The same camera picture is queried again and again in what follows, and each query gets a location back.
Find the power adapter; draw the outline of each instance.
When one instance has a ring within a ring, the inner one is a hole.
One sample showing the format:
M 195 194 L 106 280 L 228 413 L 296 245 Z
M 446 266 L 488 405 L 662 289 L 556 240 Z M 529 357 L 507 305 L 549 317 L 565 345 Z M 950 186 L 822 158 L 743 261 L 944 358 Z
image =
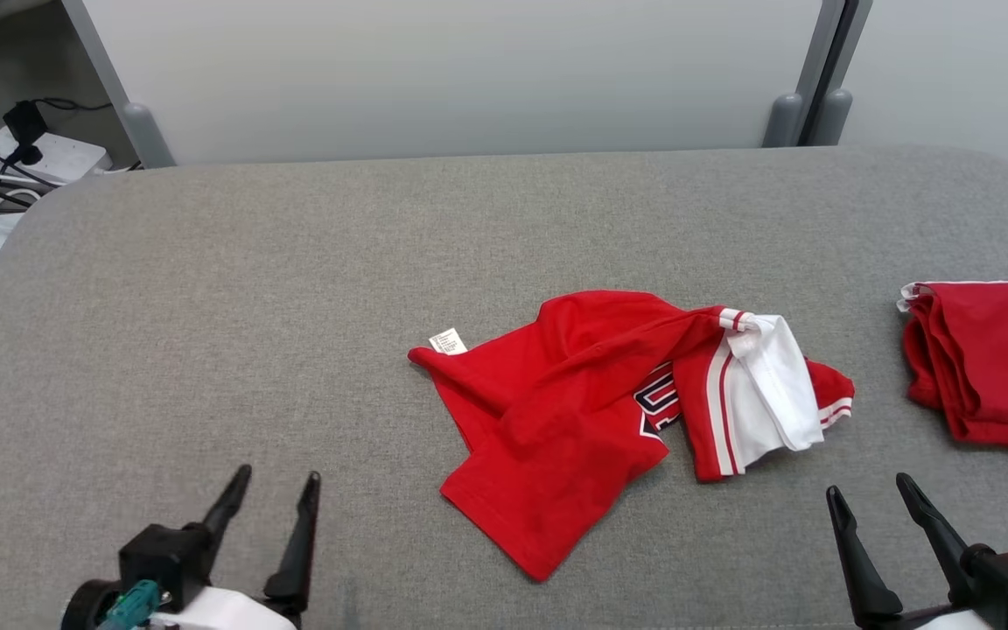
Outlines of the power adapter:
M 41 158 L 33 163 L 24 164 L 25 170 L 48 179 L 53 183 L 75 182 L 81 176 L 91 172 L 101 172 L 111 168 L 111 156 L 108 149 L 97 147 L 80 140 L 57 136 L 55 133 L 44 132 L 33 146 L 41 151 Z M 0 156 L 10 156 L 17 149 L 17 140 L 13 138 L 10 129 L 0 129 Z
M 4 113 L 3 123 L 7 123 L 13 139 L 23 147 L 32 146 L 33 140 L 49 131 L 49 125 L 44 123 L 41 112 L 36 110 L 36 103 L 33 101 L 17 101 L 15 107 Z

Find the white cable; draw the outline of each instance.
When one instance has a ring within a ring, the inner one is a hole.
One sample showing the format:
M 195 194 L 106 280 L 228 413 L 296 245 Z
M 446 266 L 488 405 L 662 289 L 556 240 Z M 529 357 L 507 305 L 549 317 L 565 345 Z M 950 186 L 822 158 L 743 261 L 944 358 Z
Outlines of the white cable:
M 11 191 L 7 193 L 7 197 L 13 197 L 13 196 L 32 196 L 33 201 L 38 201 L 41 199 L 41 196 L 39 196 L 38 193 L 36 193 L 36 191 L 30 191 L 29 188 L 17 188 L 17 191 Z M 4 201 L 5 200 L 0 199 L 0 204 L 4 203 Z M 13 223 L 0 223 L 0 230 L 9 234 L 10 232 L 13 232 L 13 229 L 15 228 L 15 226 L 19 221 L 21 221 L 21 213 L 17 213 L 16 219 L 13 220 Z
M 38 192 L 36 192 L 36 191 L 30 191 L 29 188 L 17 188 L 16 191 L 11 191 L 11 192 L 7 193 L 6 196 L 7 197 L 13 197 L 13 196 L 32 196 L 33 197 L 33 201 L 38 201 L 38 200 L 41 199 L 41 196 L 38 195 Z M 4 201 L 5 200 L 3 200 L 2 197 L 0 197 L 0 205 L 3 204 Z
M 54 176 L 45 176 L 44 179 L 47 180 L 47 182 L 58 184 L 58 186 L 64 186 L 65 184 L 65 182 L 61 182 L 61 180 L 56 179 Z M 30 179 L 28 176 L 19 176 L 19 175 L 0 174 L 0 182 L 30 183 L 30 184 L 43 185 L 43 183 L 35 182 L 35 180 Z

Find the red shirt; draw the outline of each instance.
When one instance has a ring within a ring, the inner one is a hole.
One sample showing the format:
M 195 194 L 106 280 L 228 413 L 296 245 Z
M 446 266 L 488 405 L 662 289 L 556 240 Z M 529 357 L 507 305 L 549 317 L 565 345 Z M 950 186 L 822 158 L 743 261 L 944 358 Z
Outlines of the red shirt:
M 682 417 L 700 481 L 803 450 L 851 413 L 853 384 L 805 362 L 787 324 L 655 295 L 587 291 L 461 355 L 413 348 L 471 455 L 440 491 L 537 581 L 621 490 L 667 455 Z
M 943 409 L 956 439 L 1008 447 L 1008 282 L 913 282 L 908 397 Z

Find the white sleeve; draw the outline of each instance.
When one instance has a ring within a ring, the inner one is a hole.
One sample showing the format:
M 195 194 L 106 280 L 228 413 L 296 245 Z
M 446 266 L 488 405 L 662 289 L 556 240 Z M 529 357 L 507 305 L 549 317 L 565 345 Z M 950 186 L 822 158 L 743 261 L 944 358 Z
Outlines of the white sleeve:
M 779 314 L 737 316 L 726 342 L 735 364 L 725 390 L 739 472 L 775 448 L 803 451 L 824 440 L 820 405 L 787 322 Z

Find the teal connector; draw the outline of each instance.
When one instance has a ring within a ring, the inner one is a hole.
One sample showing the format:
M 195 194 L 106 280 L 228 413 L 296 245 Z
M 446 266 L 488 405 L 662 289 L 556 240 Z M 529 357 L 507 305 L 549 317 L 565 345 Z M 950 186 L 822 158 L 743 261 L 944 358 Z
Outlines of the teal connector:
M 107 619 L 96 630 L 133 630 L 145 626 L 150 615 L 161 606 L 161 589 L 152 580 L 142 580 L 108 611 Z

